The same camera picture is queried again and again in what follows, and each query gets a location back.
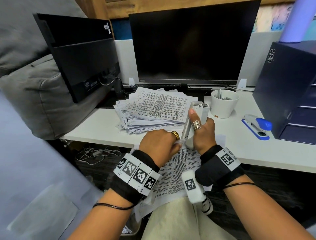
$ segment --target white desk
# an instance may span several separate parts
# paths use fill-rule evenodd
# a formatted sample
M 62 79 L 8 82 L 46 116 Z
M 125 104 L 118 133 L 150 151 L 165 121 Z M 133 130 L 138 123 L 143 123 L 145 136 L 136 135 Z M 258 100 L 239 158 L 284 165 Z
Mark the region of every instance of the white desk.
M 226 146 L 234 155 L 242 163 L 316 173 L 316 146 L 276 140 L 271 133 L 268 141 L 257 139 L 241 119 L 245 114 L 259 117 L 262 114 L 251 92 L 238 93 L 240 99 L 229 118 L 218 119 L 209 113 L 215 121 L 215 132 L 226 135 Z M 82 124 L 62 138 L 127 148 L 140 143 L 145 133 L 118 133 L 115 128 L 118 122 L 114 109 L 95 109 Z

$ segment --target beige pants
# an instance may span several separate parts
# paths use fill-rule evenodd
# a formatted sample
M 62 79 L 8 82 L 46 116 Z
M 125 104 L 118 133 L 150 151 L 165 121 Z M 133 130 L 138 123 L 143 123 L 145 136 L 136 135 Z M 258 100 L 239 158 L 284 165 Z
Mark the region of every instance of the beige pants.
M 164 204 L 153 211 L 142 240 L 236 240 L 216 225 L 188 197 Z

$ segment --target fingernail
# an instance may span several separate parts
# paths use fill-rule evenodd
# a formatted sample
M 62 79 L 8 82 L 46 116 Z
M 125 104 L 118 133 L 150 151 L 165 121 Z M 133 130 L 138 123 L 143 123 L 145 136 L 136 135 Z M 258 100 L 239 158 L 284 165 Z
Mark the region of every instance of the fingernail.
M 189 109 L 189 114 L 193 114 L 193 113 L 195 113 L 195 111 L 193 110 L 193 108 L 190 108 Z

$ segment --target drawer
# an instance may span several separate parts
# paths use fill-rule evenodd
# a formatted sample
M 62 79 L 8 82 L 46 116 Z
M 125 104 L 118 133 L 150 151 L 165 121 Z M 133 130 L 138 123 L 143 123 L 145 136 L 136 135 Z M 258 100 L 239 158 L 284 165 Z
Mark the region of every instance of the drawer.
M 289 120 L 291 124 L 316 127 L 316 108 L 296 108 Z
M 300 107 L 311 107 L 316 109 L 316 85 L 309 87 L 300 102 Z
M 293 142 L 316 144 L 316 128 L 286 126 L 280 139 Z

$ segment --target ring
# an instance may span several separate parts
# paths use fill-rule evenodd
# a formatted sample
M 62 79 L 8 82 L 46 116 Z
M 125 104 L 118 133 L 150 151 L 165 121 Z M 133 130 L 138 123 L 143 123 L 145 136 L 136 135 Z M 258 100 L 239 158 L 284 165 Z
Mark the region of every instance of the ring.
M 174 134 L 174 135 L 176 136 L 177 141 L 178 141 L 178 140 L 180 140 L 180 137 L 179 137 L 179 133 L 178 133 L 178 132 L 176 132 L 176 131 L 172 131 L 171 133 L 172 133 L 172 134 Z
M 194 123 L 192 123 L 194 131 L 201 129 L 201 124 L 199 123 L 198 120 L 195 120 Z

